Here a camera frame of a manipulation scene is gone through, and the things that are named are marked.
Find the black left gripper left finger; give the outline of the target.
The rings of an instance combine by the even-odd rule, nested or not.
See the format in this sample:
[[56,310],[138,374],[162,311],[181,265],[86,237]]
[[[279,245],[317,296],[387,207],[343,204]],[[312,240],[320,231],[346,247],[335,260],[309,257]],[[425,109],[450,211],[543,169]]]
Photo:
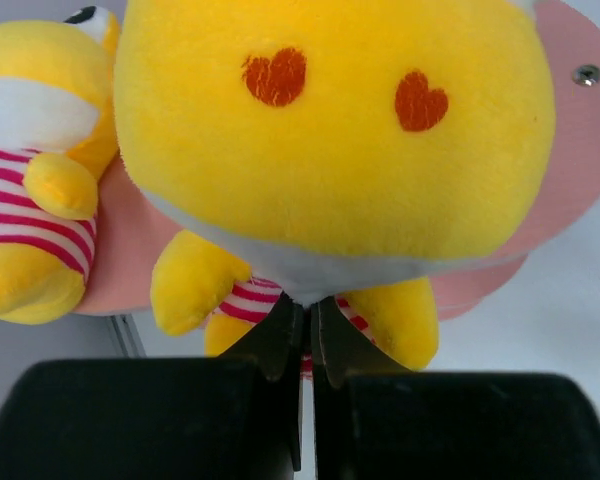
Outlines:
[[0,409],[0,479],[290,479],[302,331],[282,296],[217,357],[36,364]]

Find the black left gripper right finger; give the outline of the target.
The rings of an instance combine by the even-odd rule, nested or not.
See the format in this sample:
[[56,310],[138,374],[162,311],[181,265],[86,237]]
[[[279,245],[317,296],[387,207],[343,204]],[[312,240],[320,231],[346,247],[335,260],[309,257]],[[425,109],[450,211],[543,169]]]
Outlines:
[[333,299],[311,309],[320,479],[600,479],[600,421],[549,373],[414,373]]

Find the yellow frog plush toy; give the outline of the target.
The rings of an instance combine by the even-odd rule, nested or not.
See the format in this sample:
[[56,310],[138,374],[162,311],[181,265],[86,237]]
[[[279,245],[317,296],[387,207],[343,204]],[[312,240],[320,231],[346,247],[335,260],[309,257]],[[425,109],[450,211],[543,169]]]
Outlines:
[[514,235],[555,132],[531,1],[131,1],[114,106],[129,177],[180,226],[151,280],[165,333],[226,351],[263,278],[343,298],[414,370],[430,276]]

